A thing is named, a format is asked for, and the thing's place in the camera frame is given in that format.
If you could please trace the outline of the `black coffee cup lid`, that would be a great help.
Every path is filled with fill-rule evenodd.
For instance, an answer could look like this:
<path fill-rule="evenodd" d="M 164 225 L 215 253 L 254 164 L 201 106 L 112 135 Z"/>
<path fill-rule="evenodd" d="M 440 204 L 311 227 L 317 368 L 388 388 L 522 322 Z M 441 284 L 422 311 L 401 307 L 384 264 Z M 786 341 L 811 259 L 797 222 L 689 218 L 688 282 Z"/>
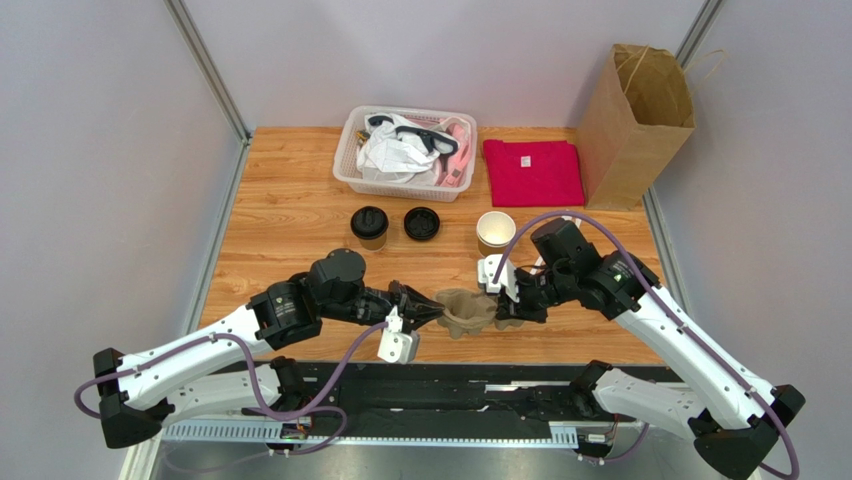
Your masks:
<path fill-rule="evenodd" d="M 353 213 L 350 229 L 360 240 L 375 240 L 382 237 L 389 227 L 389 218 L 384 210 L 376 206 L 364 206 Z"/>

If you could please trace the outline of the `paper coffee cup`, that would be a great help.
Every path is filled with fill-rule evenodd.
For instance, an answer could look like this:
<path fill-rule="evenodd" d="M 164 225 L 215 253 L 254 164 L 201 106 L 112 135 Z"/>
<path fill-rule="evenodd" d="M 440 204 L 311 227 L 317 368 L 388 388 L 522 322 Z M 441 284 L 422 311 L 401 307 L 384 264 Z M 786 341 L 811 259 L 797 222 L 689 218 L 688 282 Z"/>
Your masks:
<path fill-rule="evenodd" d="M 481 256 L 503 254 L 516 234 L 514 219 L 502 211 L 484 213 L 477 221 L 477 248 Z"/>
<path fill-rule="evenodd" d="M 365 250 L 375 252 L 375 251 L 381 251 L 385 247 L 385 245 L 387 243 L 387 237 L 385 235 L 383 235 L 381 237 L 372 238 L 372 239 L 359 238 L 358 241 L 359 241 L 361 247 L 364 248 Z"/>

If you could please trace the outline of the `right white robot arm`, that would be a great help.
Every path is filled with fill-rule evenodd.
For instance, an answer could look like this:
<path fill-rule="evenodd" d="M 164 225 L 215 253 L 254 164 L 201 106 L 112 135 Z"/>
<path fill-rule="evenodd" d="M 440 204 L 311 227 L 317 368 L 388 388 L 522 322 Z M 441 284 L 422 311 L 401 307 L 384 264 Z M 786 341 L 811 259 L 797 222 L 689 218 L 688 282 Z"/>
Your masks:
<path fill-rule="evenodd" d="M 630 417 L 690 441 L 728 479 L 764 469 L 777 444 L 790 447 L 788 426 L 805 398 L 791 385 L 772 385 L 710 338 L 621 244 L 603 255 L 579 229 L 582 216 L 552 212 L 523 227 L 542 265 L 527 271 L 507 253 L 480 260 L 480 287 L 497 301 L 501 320 L 542 323 L 551 308 L 578 302 L 632 333 L 686 384 L 679 391 L 590 362 L 565 392 L 579 416 Z"/>

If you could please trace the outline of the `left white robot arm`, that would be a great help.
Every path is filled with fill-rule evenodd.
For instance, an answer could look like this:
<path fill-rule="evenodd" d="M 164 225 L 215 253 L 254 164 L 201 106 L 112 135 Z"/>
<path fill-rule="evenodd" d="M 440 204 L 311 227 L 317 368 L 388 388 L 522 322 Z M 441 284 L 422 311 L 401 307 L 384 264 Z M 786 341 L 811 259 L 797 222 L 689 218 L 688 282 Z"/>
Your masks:
<path fill-rule="evenodd" d="M 393 281 L 385 290 L 364 283 L 365 259 L 341 248 L 310 269 L 277 282 L 208 327 L 137 354 L 105 349 L 93 357 L 94 379 L 74 394 L 81 411 L 85 389 L 96 387 L 106 445 L 142 443 L 179 421 L 226 410 L 246 410 L 286 423 L 317 413 L 340 414 L 325 405 L 355 350 L 349 348 L 325 386 L 311 393 L 292 359 L 256 366 L 258 356 L 318 336 L 325 319 L 364 327 L 360 345 L 381 333 L 378 356 L 405 364 L 414 359 L 417 329 L 444 313 L 443 304 Z"/>

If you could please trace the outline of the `brown paper bag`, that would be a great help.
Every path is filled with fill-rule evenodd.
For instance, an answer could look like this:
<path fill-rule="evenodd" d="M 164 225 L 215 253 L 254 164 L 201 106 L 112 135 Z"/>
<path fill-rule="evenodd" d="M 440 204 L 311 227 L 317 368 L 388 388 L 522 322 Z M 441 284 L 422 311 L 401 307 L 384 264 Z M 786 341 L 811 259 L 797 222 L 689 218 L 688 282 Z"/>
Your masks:
<path fill-rule="evenodd" d="M 576 129 L 590 210 L 630 210 L 696 128 L 684 68 L 665 49 L 611 47 Z"/>

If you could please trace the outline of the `brown cardboard cup carrier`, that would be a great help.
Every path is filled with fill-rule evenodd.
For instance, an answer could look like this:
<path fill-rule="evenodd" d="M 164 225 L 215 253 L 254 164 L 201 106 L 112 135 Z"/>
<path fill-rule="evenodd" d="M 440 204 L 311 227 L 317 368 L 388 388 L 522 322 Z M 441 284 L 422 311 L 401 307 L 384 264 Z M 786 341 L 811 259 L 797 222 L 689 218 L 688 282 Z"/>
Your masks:
<path fill-rule="evenodd" d="M 483 292 L 452 288 L 436 292 L 433 299 L 444 306 L 437 324 L 446 328 L 454 340 L 463 335 L 479 335 L 489 326 L 503 331 L 524 324 L 522 320 L 499 320 L 497 301 Z"/>

